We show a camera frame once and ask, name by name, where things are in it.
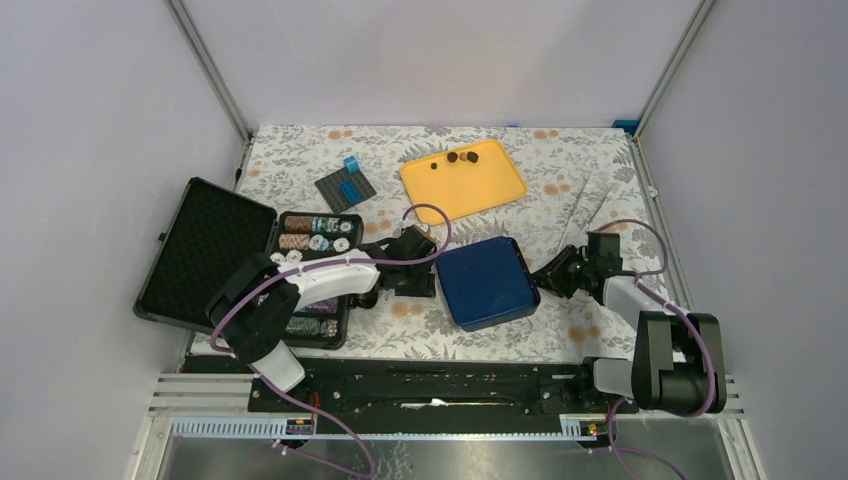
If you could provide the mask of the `blue tin lid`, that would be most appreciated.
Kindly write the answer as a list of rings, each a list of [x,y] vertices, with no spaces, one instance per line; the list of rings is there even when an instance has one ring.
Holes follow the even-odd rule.
[[[498,236],[441,254],[435,261],[452,321],[466,332],[533,315],[540,293],[517,241]]]

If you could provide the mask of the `clear plastic tongs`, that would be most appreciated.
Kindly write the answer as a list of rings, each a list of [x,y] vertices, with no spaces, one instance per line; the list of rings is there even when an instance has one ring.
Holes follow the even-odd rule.
[[[611,180],[603,180],[600,177],[586,179],[568,211],[561,236],[562,243],[578,239],[588,230],[613,189]]]

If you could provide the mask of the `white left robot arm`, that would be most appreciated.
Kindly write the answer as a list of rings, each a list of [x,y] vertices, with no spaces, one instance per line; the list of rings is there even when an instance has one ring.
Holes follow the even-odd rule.
[[[317,260],[277,263],[269,254],[254,255],[209,300],[209,345],[269,383],[272,398],[282,408],[299,410],[309,401],[311,387],[304,367],[284,342],[294,314],[331,298],[390,289],[402,283],[409,270],[429,268],[448,245],[436,246],[427,232],[413,225],[398,237]]]

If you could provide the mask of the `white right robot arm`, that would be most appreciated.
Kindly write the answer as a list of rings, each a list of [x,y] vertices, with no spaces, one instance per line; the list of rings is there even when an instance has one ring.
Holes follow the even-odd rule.
[[[597,412],[613,396],[638,408],[677,416],[721,412],[727,401],[718,319],[666,300],[624,267],[621,239],[590,232],[532,273],[534,284],[559,298],[582,292],[635,330],[631,359],[588,357],[573,386],[575,402]]]

